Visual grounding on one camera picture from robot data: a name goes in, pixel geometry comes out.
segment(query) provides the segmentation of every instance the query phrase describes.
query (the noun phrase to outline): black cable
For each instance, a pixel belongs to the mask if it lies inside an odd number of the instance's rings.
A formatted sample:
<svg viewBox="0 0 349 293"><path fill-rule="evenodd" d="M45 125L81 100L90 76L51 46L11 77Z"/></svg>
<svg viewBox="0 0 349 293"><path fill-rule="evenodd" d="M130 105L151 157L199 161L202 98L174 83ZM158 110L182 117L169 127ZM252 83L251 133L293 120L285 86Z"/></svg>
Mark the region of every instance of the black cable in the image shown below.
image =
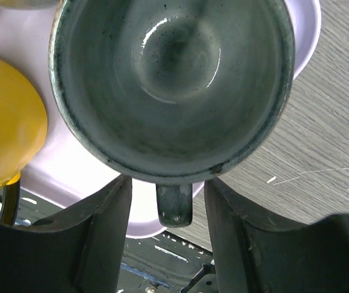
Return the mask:
<svg viewBox="0 0 349 293"><path fill-rule="evenodd" d="M21 181L3 187L3 201L0 215L0 223L14 226L17 219L20 204Z"/></svg>

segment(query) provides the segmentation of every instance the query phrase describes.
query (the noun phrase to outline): mug rim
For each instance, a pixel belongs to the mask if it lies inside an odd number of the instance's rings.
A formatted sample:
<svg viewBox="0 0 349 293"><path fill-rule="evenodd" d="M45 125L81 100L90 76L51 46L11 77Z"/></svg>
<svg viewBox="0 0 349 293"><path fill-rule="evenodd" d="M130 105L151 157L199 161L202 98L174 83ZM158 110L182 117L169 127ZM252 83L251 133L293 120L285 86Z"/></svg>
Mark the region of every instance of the mug rim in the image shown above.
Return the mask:
<svg viewBox="0 0 349 293"><path fill-rule="evenodd" d="M92 139L90 139L88 133L78 124L79 120L67 106L67 96L59 72L59 58L61 55L59 52L61 49L58 44L59 39L61 38L61 36L59 36L59 31L61 31L64 26L64 19L67 19L67 14L72 11L72 5L75 5L73 1L64 0L58 7L53 21L49 49L49 71L54 99L68 129L78 139L79 143L81 143L84 148L86 148L102 163L111 167L115 171L127 174L142 181L157 184L195 183L209 180L228 172L241 161L245 160L270 135L287 104L293 82L295 67L295 35L287 5L284 0L267 0L266 3L269 5L271 11L273 11L272 17L274 18L275 23L277 23L277 28L281 35L282 67L281 78L277 83L277 92L275 95L277 98L270 113L254 137L231 157L228 157L223 162L215 164L205 170L198 170L196 172L184 173L181 175L168 175L162 173L147 173L137 170L136 168L121 162L119 159L108 156L107 151L103 151L96 146L92 142Z"/></svg>

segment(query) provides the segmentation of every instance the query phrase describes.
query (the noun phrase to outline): mug handle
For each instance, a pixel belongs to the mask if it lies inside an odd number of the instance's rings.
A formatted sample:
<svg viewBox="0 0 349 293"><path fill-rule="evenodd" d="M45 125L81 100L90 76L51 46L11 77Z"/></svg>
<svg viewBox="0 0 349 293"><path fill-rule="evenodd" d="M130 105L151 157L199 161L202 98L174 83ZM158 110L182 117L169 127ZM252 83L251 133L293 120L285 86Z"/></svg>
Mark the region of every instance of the mug handle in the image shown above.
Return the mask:
<svg viewBox="0 0 349 293"><path fill-rule="evenodd" d="M193 185L156 185L160 223L165 227L189 226L193 218Z"/></svg>

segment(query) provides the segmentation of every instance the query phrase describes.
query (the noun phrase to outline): wooden table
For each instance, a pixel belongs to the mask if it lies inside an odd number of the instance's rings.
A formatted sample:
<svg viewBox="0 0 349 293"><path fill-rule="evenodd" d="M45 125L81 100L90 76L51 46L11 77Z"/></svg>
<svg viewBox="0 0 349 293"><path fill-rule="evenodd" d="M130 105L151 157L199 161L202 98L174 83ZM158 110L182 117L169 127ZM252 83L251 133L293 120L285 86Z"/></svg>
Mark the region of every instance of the wooden table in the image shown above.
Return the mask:
<svg viewBox="0 0 349 293"><path fill-rule="evenodd" d="M251 157L222 176L251 200L306 223L349 212L349 0L321 6L320 42L282 119ZM171 231L211 249L202 194L194 223Z"/></svg>

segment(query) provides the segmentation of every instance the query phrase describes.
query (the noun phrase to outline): white saucer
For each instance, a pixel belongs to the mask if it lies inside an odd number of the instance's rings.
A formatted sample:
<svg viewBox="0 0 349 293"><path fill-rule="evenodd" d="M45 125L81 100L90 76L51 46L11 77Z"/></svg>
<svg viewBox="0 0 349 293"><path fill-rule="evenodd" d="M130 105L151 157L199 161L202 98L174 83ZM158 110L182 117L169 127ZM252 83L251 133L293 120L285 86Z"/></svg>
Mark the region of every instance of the white saucer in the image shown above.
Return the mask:
<svg viewBox="0 0 349 293"><path fill-rule="evenodd" d="M313 56L321 33L321 5L319 0L285 0L295 34L294 79Z"/></svg>
<svg viewBox="0 0 349 293"><path fill-rule="evenodd" d="M317 44L320 5L318 0L287 2L295 35L299 37L296 42L299 56L295 65L297 77ZM100 190L118 173L83 148L57 109L48 76L48 43L55 11L55 7L44 10L0 9L0 58L19 69L33 83L43 98L49 118L47 140L23 170L22 188L65 208ZM203 186L204 183L194 184L193 195ZM164 230L158 220L155 185L133 180L127 237L151 237Z"/></svg>

